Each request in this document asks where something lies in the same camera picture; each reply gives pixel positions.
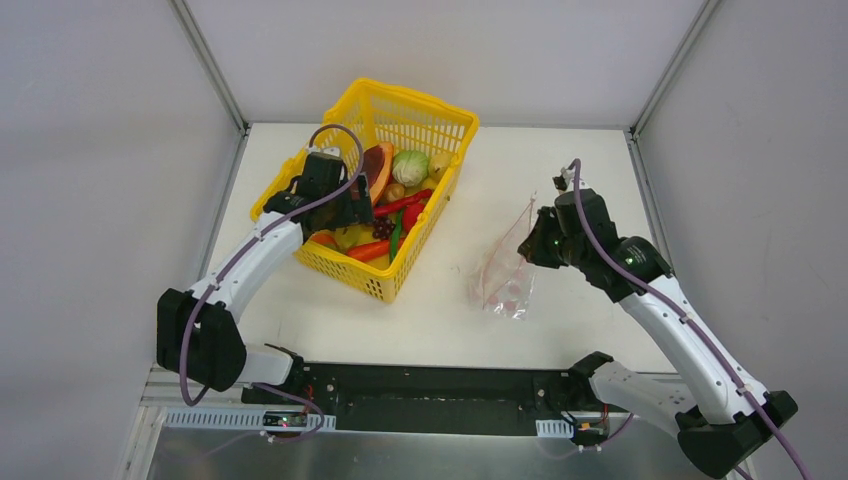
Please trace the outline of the clear pink-dotted zip bag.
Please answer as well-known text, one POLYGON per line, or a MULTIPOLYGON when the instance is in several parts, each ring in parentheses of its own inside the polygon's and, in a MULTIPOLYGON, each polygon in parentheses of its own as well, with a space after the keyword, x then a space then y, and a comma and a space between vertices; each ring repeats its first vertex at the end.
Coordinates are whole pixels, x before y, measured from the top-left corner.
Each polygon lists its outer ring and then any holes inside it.
POLYGON ((531 233, 536 193, 508 229, 480 257, 468 277, 467 299, 480 311, 524 321, 534 288, 535 270, 518 253, 531 233))

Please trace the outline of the yellow plastic basket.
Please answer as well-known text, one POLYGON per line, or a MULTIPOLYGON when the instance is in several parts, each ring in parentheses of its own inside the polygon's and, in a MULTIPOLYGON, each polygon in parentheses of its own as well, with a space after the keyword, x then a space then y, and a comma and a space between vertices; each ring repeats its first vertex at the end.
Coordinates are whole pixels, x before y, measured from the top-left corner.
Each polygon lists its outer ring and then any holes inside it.
POLYGON ((324 113, 322 122, 348 127, 365 147, 389 141, 401 149, 450 155, 446 173, 434 184, 422 217, 400 243, 392 261, 384 254, 362 262, 312 240, 294 253, 304 266, 391 303, 455 190, 479 119, 433 95, 359 78, 324 113))

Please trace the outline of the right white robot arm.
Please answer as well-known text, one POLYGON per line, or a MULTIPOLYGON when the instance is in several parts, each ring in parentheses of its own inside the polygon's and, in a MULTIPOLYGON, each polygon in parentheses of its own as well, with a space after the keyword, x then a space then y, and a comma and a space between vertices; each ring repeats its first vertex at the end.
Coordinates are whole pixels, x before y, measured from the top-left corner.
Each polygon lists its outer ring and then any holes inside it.
POLYGON ((648 333, 688 390, 680 394, 596 352, 572 368, 577 376, 567 393, 576 407, 603 402, 628 410, 675 438, 690 463, 714 479, 778 439, 797 413, 789 392, 767 389, 721 344, 656 247, 618 234, 594 190, 562 192, 541 207, 517 252, 539 267, 582 273, 648 333))

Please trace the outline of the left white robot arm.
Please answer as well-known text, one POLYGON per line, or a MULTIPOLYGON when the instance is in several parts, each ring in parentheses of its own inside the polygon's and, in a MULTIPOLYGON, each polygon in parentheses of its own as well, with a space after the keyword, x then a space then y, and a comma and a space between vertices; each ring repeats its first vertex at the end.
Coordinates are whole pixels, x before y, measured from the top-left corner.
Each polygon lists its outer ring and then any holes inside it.
POLYGON ((239 320, 278 267, 314 234, 372 221, 369 182, 335 153, 311 151, 301 173, 272 194, 248 235, 185 291, 166 290, 156 309, 156 362, 206 389, 265 383, 281 404, 297 402, 305 378, 281 347, 246 343, 239 320))

